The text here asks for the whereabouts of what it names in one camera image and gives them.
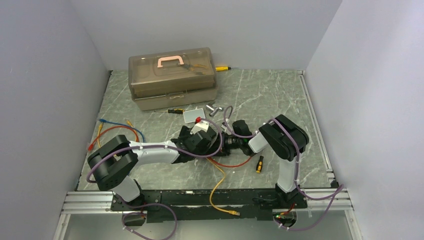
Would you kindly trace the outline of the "small white switch box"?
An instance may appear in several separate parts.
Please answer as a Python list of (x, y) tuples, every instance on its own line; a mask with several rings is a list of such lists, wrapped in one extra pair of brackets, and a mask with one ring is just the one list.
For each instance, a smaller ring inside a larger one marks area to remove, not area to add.
[(183, 112), (182, 115), (183, 115), (183, 120), (185, 124), (195, 123), (196, 119), (198, 118), (204, 119), (206, 117), (203, 108), (186, 110)]

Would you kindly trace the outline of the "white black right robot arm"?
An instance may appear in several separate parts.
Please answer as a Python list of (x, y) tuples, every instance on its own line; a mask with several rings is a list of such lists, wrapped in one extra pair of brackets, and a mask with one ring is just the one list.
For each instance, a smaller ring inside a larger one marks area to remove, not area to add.
[(230, 132), (224, 137), (225, 150), (241, 149), (252, 157), (270, 147), (279, 157), (275, 200), (280, 207), (289, 207), (299, 192), (297, 180), (301, 153), (310, 141), (307, 133), (283, 114), (264, 123), (256, 133), (250, 131), (244, 120), (233, 122), (230, 128), (225, 117), (223, 126)]

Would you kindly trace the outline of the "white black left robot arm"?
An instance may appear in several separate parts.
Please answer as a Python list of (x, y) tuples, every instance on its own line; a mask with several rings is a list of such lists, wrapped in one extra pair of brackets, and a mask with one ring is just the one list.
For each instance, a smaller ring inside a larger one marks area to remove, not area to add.
[(97, 184), (101, 191), (114, 192), (129, 209), (137, 210), (144, 196), (138, 182), (129, 176), (135, 166), (180, 164), (211, 157), (220, 151), (222, 140), (223, 135), (211, 127), (195, 133), (183, 127), (178, 138), (160, 143), (135, 142), (117, 135), (88, 157), (86, 180)]

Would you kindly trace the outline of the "chrome socket adapter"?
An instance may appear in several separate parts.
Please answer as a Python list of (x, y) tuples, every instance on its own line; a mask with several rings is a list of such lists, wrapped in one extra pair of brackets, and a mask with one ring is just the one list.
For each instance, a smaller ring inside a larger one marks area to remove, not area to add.
[(210, 104), (207, 104), (205, 107), (209, 111), (209, 114), (208, 115), (210, 117), (214, 117), (218, 112), (222, 112), (223, 111), (223, 108), (220, 107), (220, 106), (216, 107), (216, 106), (212, 106)]

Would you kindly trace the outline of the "black yellow screwdriver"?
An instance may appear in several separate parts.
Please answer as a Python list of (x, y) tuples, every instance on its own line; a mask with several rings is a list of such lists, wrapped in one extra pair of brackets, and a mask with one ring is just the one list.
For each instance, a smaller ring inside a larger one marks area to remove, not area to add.
[(184, 110), (180, 108), (175, 108), (167, 110), (154, 110), (154, 112), (182, 115), (184, 113)]

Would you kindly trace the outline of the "black orange stubby screwdriver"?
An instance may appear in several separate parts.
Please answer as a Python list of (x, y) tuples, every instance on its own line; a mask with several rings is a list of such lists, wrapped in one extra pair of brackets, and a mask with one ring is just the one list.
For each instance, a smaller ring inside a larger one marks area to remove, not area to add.
[(264, 156), (261, 155), (258, 159), (257, 164), (256, 164), (256, 168), (255, 168), (256, 173), (260, 174), (262, 172), (263, 162), (264, 162)]

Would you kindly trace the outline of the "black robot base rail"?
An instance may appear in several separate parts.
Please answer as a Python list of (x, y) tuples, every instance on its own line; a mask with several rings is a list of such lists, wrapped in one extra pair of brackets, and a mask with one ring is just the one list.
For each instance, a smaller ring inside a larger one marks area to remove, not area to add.
[(138, 212), (147, 223), (164, 221), (256, 219), (271, 221), (281, 212), (306, 209), (300, 193), (283, 193), (276, 188), (142, 190), (136, 199), (124, 203), (113, 196), (113, 212)]

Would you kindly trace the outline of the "yellow handled screwdriver by wall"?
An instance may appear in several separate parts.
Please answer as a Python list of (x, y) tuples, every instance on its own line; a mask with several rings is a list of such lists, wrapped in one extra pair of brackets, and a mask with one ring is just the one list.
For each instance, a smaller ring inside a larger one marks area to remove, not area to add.
[(217, 71), (217, 72), (224, 72), (224, 71), (229, 71), (229, 70), (231, 70), (232, 68), (230, 67), (230, 66), (217, 66), (217, 67), (215, 67), (215, 70)]

